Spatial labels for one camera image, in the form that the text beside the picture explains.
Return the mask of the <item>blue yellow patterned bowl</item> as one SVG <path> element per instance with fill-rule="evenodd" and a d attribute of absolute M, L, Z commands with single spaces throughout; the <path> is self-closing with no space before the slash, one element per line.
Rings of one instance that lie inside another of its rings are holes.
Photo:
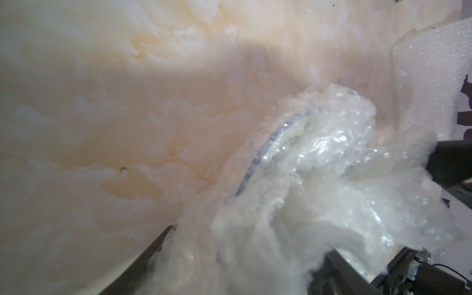
<path fill-rule="evenodd" d="M 270 135 L 248 167 L 236 191 L 235 197 L 243 193 L 260 165 L 265 165 L 273 161 L 275 156 L 288 149 L 288 146 L 296 137 L 302 135 L 307 128 L 310 114 L 310 111 L 305 110 L 293 115 Z"/>

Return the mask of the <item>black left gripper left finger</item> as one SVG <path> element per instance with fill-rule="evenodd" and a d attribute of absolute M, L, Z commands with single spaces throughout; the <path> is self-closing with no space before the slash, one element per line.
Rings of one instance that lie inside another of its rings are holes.
<path fill-rule="evenodd" d="M 118 276 L 99 295 L 132 295 L 139 283 L 143 280 L 145 273 L 152 269 L 150 266 L 152 258 L 155 258 L 163 248 L 165 241 L 175 231 L 175 225 L 168 226 L 149 247 L 129 265 L 124 272 Z"/>

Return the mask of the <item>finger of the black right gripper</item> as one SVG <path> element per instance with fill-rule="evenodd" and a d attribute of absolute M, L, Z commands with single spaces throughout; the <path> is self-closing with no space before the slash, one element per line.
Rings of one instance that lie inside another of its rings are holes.
<path fill-rule="evenodd" d="M 470 141 L 440 141 L 429 156 L 426 170 L 433 181 L 472 207 L 472 143 Z"/>

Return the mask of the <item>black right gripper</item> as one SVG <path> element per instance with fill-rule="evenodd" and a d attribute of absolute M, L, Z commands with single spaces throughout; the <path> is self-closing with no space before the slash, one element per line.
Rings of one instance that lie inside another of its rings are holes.
<path fill-rule="evenodd" d="M 383 295 L 470 295 L 472 280 L 455 269 L 432 261 L 426 250 L 401 247 L 387 264 L 387 271 L 372 279 Z"/>

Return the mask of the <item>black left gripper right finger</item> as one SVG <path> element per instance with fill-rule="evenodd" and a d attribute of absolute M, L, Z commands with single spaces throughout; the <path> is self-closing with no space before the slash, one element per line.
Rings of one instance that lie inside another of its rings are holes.
<path fill-rule="evenodd" d="M 311 274 L 309 295 L 381 295 L 336 250 L 327 253 L 322 267 Z"/>

